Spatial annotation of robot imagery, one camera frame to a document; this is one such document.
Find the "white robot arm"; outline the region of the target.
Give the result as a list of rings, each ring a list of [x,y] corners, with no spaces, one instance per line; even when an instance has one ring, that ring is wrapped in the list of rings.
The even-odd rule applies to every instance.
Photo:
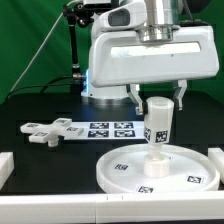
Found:
[[[187,82],[219,70],[213,28],[179,22],[186,0],[83,0],[93,13],[86,88],[89,102],[119,104],[130,98],[143,112],[137,86],[173,82],[182,109]]]

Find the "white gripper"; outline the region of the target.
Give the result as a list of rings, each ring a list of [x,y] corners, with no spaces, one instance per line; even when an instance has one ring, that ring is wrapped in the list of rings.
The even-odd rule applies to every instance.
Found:
[[[137,115],[146,115],[147,105],[139,96],[139,85],[170,82],[178,111],[187,81],[213,77],[219,61],[210,26],[184,27],[167,42],[142,43],[135,31],[100,35],[89,54],[89,80],[96,87],[126,85]]]

